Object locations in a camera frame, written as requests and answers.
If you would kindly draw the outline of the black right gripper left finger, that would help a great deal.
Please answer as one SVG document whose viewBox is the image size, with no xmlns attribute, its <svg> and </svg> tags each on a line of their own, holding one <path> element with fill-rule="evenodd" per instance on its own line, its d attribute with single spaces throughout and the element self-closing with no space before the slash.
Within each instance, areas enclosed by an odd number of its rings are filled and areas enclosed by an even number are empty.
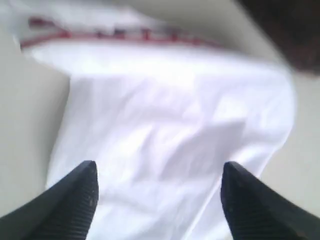
<svg viewBox="0 0 320 240">
<path fill-rule="evenodd" d="M 84 240 L 99 199 L 97 165 L 83 161 L 52 187 L 0 218 L 2 240 Z"/>
</svg>

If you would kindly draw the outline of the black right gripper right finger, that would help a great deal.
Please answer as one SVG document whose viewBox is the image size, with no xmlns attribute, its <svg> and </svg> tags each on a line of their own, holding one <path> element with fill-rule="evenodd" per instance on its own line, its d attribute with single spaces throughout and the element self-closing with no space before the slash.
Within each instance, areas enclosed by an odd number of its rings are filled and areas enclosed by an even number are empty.
<svg viewBox="0 0 320 240">
<path fill-rule="evenodd" d="M 237 162 L 223 165 L 220 200 L 234 240 L 318 240 L 320 219 Z"/>
</svg>

